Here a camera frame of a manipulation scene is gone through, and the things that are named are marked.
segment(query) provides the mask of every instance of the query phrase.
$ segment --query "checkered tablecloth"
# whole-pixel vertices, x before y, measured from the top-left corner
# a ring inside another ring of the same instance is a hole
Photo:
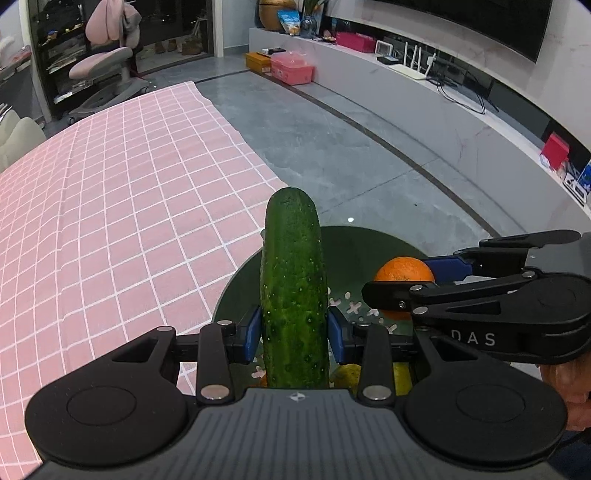
[[[0,479],[39,464],[24,410],[42,385],[155,326],[211,320],[283,186],[192,82],[82,120],[0,176]]]

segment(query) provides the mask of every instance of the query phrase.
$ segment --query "red box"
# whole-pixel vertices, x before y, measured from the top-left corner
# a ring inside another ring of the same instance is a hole
[[[542,155],[550,162],[552,170],[558,170],[569,156],[570,147],[562,138],[553,133],[542,149]]]
[[[305,55],[285,51],[271,55],[271,74],[288,85],[302,85],[312,81],[314,66],[308,64]]]
[[[365,53],[375,52],[376,40],[361,33],[337,32],[336,44]]]

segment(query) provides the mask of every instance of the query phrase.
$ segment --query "human hand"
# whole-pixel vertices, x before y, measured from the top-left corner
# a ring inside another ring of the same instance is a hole
[[[569,411],[567,430],[591,427],[591,352],[561,365],[541,365],[544,382],[556,389]]]

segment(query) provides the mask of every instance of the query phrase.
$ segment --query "cucumber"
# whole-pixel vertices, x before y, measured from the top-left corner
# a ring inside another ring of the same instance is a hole
[[[328,388],[326,282],[314,202],[300,189],[278,190],[267,205],[261,260],[269,387]]]

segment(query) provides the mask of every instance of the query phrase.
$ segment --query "yellow box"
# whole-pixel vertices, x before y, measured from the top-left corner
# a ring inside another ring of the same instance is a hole
[[[246,58],[246,68],[251,69],[253,72],[269,73],[271,71],[270,56],[263,55],[257,51],[251,51],[249,53],[245,53],[244,57]]]

